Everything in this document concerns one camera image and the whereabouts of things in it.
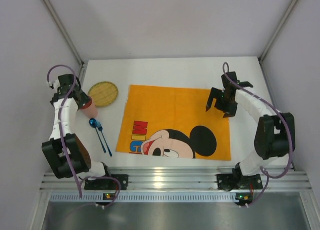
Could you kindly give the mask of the blue metallic fork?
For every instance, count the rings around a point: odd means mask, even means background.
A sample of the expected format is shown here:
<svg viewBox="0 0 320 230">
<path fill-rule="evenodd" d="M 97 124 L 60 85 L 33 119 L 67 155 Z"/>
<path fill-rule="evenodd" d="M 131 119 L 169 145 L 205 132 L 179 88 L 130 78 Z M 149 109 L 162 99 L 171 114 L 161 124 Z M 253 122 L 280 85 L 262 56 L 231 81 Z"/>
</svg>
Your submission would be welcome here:
<svg viewBox="0 0 320 230">
<path fill-rule="evenodd" d="M 107 139 L 104 135 L 104 129 L 103 129 L 103 126 L 101 124 L 100 121 L 97 121 L 96 123 L 96 129 L 99 131 L 99 139 L 100 139 L 100 142 L 101 142 L 101 145 L 102 145 L 102 149 L 105 153 L 109 153 L 109 156 L 112 157 L 113 154 L 112 154 L 112 151 L 108 145 L 108 142 L 107 142 Z"/>
</svg>

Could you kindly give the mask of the orange Mickey Mouse placemat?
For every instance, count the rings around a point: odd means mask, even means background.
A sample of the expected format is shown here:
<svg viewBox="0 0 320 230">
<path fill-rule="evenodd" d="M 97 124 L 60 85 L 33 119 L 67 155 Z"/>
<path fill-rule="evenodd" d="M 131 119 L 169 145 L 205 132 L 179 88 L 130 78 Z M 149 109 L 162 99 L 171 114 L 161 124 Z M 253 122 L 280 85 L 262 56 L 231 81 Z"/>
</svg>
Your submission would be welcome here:
<svg viewBox="0 0 320 230">
<path fill-rule="evenodd" d="M 117 152 L 230 161 L 230 123 L 224 113 L 206 109 L 206 89 L 132 85 Z"/>
</svg>

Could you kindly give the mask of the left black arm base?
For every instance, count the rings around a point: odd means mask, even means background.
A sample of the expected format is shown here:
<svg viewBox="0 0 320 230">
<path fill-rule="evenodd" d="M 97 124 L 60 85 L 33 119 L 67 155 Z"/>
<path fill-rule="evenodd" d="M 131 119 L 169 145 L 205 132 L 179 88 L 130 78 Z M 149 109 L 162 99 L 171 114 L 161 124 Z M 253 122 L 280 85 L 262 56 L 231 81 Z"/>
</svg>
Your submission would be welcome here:
<svg viewBox="0 0 320 230">
<path fill-rule="evenodd" d="M 129 183 L 129 175 L 127 174 L 112 174 L 112 178 L 117 179 L 121 184 L 121 190 L 126 190 Z M 117 181 L 111 179 L 85 180 L 85 190 L 119 190 Z"/>
</svg>

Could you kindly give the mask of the aluminium frame post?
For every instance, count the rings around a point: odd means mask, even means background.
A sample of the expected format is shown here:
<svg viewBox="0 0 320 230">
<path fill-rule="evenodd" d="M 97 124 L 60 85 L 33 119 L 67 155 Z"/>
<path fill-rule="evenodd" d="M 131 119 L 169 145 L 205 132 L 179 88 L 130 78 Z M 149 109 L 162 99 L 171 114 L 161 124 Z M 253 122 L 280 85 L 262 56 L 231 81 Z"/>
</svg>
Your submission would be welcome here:
<svg viewBox="0 0 320 230">
<path fill-rule="evenodd" d="M 81 55 L 79 54 L 77 48 L 74 45 L 65 25 L 63 24 L 61 18 L 59 17 L 57 11 L 55 10 L 54 5 L 52 4 L 51 0 L 41 0 L 44 4 L 46 10 L 48 11 L 50 17 L 52 18 L 53 22 L 55 23 L 56 27 L 58 28 L 60 34 L 62 35 L 63 40 L 67 44 L 68 48 L 72 52 L 74 58 L 76 59 L 77 63 L 80 66 L 84 65 L 84 60 L 82 59 Z"/>
<path fill-rule="evenodd" d="M 273 34 L 271 35 L 270 39 L 268 40 L 267 45 L 265 46 L 265 48 L 263 49 L 262 54 L 258 58 L 260 65 L 262 65 L 262 63 L 264 62 L 264 60 L 268 56 L 268 54 L 271 51 L 272 47 L 274 46 L 277 38 L 279 37 L 281 32 L 284 30 L 286 24 L 288 23 L 289 19 L 293 15 L 293 13 L 294 13 L 294 11 L 295 11 L 295 9 L 298 6 L 300 1 L 301 0 L 291 0 L 289 2 L 288 6 L 286 7 L 286 9 L 285 9 L 285 11 L 283 13 L 283 15 L 280 18 L 278 24 L 276 25 L 276 28 L 275 28 Z"/>
</svg>

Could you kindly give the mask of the aluminium mounting rail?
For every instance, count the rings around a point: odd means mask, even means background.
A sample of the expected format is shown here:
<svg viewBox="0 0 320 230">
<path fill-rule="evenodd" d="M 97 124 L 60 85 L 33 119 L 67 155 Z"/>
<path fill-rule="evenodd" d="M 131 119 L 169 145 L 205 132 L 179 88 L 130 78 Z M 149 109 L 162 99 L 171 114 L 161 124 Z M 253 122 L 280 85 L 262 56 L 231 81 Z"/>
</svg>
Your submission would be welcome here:
<svg viewBox="0 0 320 230">
<path fill-rule="evenodd" d="M 231 173 L 227 167 L 111 167 L 113 174 L 128 175 L 128 191 L 214 191 L 218 174 Z M 280 179 L 270 179 L 267 192 L 304 192 L 312 186 L 304 171 L 289 170 Z"/>
</svg>

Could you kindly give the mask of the yellow round woven coaster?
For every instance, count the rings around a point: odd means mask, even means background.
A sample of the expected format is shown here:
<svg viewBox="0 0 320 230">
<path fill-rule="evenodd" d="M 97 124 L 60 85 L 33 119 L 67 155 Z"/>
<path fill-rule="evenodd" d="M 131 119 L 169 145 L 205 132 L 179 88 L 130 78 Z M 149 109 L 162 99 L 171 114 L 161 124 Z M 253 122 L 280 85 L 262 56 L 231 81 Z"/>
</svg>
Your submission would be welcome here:
<svg viewBox="0 0 320 230">
<path fill-rule="evenodd" d="M 95 84 L 88 91 L 97 108 L 107 107 L 113 104 L 119 95 L 118 87 L 109 81 L 103 81 Z"/>
</svg>

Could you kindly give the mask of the blue metallic spoon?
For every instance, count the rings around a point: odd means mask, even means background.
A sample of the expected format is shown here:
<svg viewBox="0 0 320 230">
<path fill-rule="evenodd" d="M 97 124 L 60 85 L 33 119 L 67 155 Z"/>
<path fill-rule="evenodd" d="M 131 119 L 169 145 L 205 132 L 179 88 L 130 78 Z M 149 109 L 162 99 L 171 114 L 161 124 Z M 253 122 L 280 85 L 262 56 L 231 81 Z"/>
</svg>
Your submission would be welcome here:
<svg viewBox="0 0 320 230">
<path fill-rule="evenodd" d="M 101 143 L 103 152 L 106 153 L 106 152 L 107 152 L 107 151 L 106 151 L 106 148 L 105 148 L 105 146 L 104 146 L 104 144 L 103 144 L 103 142 L 102 142 L 102 139 L 101 139 L 101 137 L 100 137 L 100 134 L 99 134 L 99 130 L 100 130 L 100 128 L 101 128 L 100 122 L 99 122 L 97 119 L 95 119 L 95 118 L 91 118 L 91 119 L 89 120 L 89 124 L 90 124 L 91 127 L 93 127 L 93 128 L 95 129 L 95 131 L 96 131 L 96 133 L 97 133 L 97 136 L 98 136 L 98 138 L 99 138 L 99 141 L 100 141 L 100 143 Z"/>
</svg>

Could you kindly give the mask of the pink plastic cup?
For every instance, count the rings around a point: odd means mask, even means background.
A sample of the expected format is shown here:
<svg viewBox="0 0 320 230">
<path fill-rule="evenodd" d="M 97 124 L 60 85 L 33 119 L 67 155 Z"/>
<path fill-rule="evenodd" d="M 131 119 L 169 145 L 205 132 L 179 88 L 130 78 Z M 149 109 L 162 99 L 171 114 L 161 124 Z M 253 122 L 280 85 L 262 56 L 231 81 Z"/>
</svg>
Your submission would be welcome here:
<svg viewBox="0 0 320 230">
<path fill-rule="evenodd" d="M 81 107 L 80 111 L 89 119 L 96 118 L 98 116 L 98 109 L 92 99 L 83 107 Z"/>
</svg>

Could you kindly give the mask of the left aluminium frame post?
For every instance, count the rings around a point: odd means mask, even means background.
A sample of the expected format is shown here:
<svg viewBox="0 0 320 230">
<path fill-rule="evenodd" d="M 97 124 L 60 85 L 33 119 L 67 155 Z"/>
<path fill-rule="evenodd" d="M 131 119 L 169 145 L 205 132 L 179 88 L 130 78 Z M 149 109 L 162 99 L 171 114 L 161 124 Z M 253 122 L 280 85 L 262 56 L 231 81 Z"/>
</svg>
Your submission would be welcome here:
<svg viewBox="0 0 320 230">
<path fill-rule="evenodd" d="M 60 34 L 62 35 L 63 40 L 67 44 L 68 48 L 72 52 L 74 58 L 76 59 L 77 63 L 80 66 L 84 65 L 84 60 L 82 59 L 81 55 L 79 54 L 77 48 L 74 45 L 65 25 L 63 24 L 61 18 L 59 17 L 57 11 L 55 10 L 54 5 L 52 4 L 51 0 L 41 0 L 44 4 L 46 10 L 48 11 L 50 17 L 52 18 L 53 22 L 55 23 L 56 27 L 58 28 Z"/>
</svg>

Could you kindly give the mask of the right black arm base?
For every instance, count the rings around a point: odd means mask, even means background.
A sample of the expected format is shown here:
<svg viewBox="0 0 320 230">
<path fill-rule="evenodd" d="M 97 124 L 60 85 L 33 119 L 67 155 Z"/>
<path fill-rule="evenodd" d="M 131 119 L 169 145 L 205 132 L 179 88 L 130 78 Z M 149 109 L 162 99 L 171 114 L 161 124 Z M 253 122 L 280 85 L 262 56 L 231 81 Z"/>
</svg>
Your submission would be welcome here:
<svg viewBox="0 0 320 230">
<path fill-rule="evenodd" d="M 217 174 L 216 177 L 219 190 L 230 192 L 231 190 L 263 189 L 261 175 L 244 175 L 239 163 L 232 168 L 232 173 Z"/>
</svg>

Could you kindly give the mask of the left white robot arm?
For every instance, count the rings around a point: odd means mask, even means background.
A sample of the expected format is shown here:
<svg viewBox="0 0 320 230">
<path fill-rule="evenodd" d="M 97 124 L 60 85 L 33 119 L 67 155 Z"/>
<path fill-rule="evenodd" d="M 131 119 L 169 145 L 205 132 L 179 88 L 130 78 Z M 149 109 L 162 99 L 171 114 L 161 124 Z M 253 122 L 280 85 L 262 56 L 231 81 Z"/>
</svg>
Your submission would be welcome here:
<svg viewBox="0 0 320 230">
<path fill-rule="evenodd" d="M 71 178 L 111 176 L 108 166 L 91 159 L 89 151 L 75 133 L 77 112 L 80 110 L 89 119 L 98 116 L 92 100 L 81 89 L 78 78 L 65 74 L 51 85 L 55 90 L 51 105 L 55 109 L 53 130 L 49 140 L 42 143 L 42 151 L 55 176 Z"/>
</svg>

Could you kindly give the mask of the right aluminium frame post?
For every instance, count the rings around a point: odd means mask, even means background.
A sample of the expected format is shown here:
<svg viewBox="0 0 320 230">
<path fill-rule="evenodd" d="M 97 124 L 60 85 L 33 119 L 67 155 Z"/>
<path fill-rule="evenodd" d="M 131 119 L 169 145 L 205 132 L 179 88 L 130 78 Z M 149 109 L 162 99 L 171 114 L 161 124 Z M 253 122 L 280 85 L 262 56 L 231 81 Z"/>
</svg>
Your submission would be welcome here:
<svg viewBox="0 0 320 230">
<path fill-rule="evenodd" d="M 258 58 L 260 65 L 262 65 L 262 63 L 264 62 L 264 60 L 268 56 L 268 54 L 271 51 L 272 47 L 274 46 L 277 38 L 279 37 L 281 32 L 284 30 L 286 24 L 288 23 L 289 19 L 293 15 L 293 13 L 294 13 L 294 11 L 295 11 L 295 9 L 298 6 L 300 1 L 301 0 L 291 0 L 289 2 L 288 6 L 286 7 L 286 9 L 285 9 L 285 11 L 283 13 L 283 15 L 280 18 L 278 24 L 276 25 L 276 28 L 275 28 L 273 34 L 271 35 L 270 39 L 268 40 L 267 45 L 265 46 L 265 48 L 263 49 L 262 54 Z"/>
</svg>

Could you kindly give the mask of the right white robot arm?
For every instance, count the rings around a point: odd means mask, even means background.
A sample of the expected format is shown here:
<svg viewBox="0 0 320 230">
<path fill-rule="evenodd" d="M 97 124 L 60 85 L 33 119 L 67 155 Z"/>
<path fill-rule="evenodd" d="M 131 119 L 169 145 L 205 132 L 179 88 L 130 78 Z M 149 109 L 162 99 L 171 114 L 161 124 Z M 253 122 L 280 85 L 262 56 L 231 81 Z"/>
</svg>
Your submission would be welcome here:
<svg viewBox="0 0 320 230">
<path fill-rule="evenodd" d="M 291 113 L 282 113 L 268 101 L 248 90 L 252 84 L 248 81 L 240 82 L 235 72 L 222 75 L 224 89 L 212 88 L 207 101 L 206 110 L 212 106 L 224 113 L 224 117 L 236 115 L 241 105 L 257 122 L 254 138 L 254 150 L 234 168 L 240 177 L 247 177 L 262 171 L 272 177 L 265 167 L 274 160 L 288 155 L 288 163 L 284 171 L 276 175 L 281 178 L 291 168 L 293 152 L 296 147 L 295 118 Z"/>
</svg>

